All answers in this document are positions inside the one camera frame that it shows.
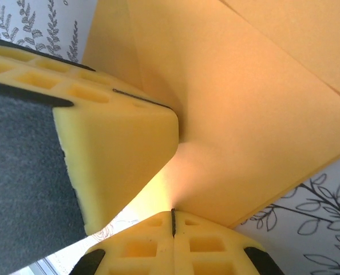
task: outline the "black rubber pad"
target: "black rubber pad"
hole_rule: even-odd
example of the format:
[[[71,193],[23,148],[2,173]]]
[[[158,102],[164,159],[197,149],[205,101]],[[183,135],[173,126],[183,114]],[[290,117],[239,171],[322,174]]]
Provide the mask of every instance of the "black rubber pad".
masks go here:
[[[34,54],[37,54],[39,56],[47,57],[49,59],[54,59],[54,60],[57,60],[57,61],[61,61],[61,62],[67,63],[69,65],[80,67],[82,69],[95,71],[94,69],[92,69],[92,68],[90,68],[88,66],[85,66],[85,65],[82,65],[82,64],[78,64],[78,63],[75,63],[75,62],[72,62],[72,61],[69,61],[69,60],[65,60],[63,58],[59,58],[59,57],[56,57],[56,56],[51,56],[51,55],[49,55],[47,53],[41,53],[41,52],[38,52],[37,50],[33,50],[33,49],[29,49],[29,48],[26,48],[26,47],[23,47],[23,46],[20,46],[20,45],[16,45],[16,44],[13,44],[13,43],[5,41],[5,40],[1,40],[0,39],[0,46],[10,47],[10,48],[19,49],[19,50],[24,50],[24,51],[29,52],[29,53],[34,53]]]
[[[0,275],[85,237],[53,120],[72,102],[0,84]]]
[[[82,256],[69,275],[95,275],[104,256],[105,251],[102,249],[96,249]]]
[[[248,247],[245,248],[244,251],[260,275],[284,275],[282,270],[267,252],[256,247]]]

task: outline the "cardboard sheet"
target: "cardboard sheet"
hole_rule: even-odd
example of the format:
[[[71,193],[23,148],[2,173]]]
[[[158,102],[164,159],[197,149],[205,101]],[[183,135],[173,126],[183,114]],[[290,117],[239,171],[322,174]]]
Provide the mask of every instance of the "cardboard sheet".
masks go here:
[[[340,0],[221,1],[340,93]]]
[[[340,156],[340,96],[220,1],[98,1],[84,64],[139,75],[180,119],[178,152],[131,204],[140,218],[174,206],[233,227]]]

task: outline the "wallpaper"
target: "wallpaper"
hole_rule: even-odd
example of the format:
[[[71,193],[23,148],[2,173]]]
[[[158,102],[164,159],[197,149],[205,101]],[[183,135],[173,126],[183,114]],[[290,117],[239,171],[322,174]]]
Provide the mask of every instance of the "wallpaper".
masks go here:
[[[95,4],[0,0],[0,38],[80,62]],[[68,274],[87,248],[137,222],[136,213],[124,209],[101,232],[48,259],[61,274]],[[340,160],[236,230],[261,242],[287,275],[340,275]]]

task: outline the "yellow foam block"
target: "yellow foam block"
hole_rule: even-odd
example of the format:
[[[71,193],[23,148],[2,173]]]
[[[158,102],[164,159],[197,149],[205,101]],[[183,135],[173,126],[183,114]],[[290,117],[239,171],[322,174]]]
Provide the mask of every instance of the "yellow foam block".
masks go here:
[[[108,2],[93,26],[107,26]],[[227,6],[124,2],[143,90],[180,119],[175,157],[131,203],[141,218],[174,206],[233,227],[340,157],[340,96]],[[116,35],[93,27],[87,47],[119,62]]]
[[[74,104],[53,108],[53,116],[88,234],[106,226],[177,149],[175,113],[105,73],[0,46],[0,83]]]
[[[171,212],[158,213],[94,245],[71,274],[83,274],[88,265],[87,275],[266,274],[244,252],[248,247],[266,254],[254,240],[191,214],[176,211],[175,220],[174,238]],[[93,258],[100,251],[101,257]]]
[[[340,0],[221,1],[340,93]]]

